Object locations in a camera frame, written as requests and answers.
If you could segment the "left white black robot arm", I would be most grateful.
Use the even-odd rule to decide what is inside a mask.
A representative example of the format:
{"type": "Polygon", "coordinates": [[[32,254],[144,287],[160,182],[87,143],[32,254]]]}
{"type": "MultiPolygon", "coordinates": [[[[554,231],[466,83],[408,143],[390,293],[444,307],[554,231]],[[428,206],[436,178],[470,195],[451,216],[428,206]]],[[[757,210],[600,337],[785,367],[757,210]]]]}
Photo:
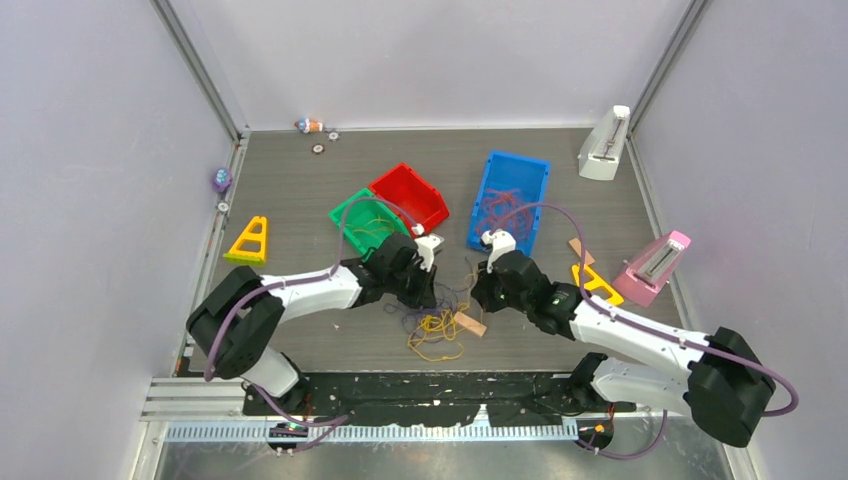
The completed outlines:
{"type": "Polygon", "coordinates": [[[289,276],[236,267],[188,316],[186,330],[211,361],[208,374],[245,380],[267,393],[280,412],[296,413],[305,405],[306,379],[286,355],[270,347],[278,325],[370,305],[385,295],[413,310],[432,309],[434,260],[442,243],[436,234],[392,234],[362,257],[289,276]]]}

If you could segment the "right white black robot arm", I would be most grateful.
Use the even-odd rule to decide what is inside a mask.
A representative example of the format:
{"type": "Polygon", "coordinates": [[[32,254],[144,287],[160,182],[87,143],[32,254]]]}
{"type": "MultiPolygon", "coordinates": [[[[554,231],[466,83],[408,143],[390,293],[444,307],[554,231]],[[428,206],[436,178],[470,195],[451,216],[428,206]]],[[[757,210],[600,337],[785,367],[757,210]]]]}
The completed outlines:
{"type": "Polygon", "coordinates": [[[487,313],[512,309],[540,331],[606,348],[572,373],[571,397],[584,410],[605,402],[648,405],[689,417],[732,447],[747,446],[776,390],[738,332],[674,328],[635,315],[567,282],[551,281],[520,251],[476,266],[471,296],[487,313]]]}

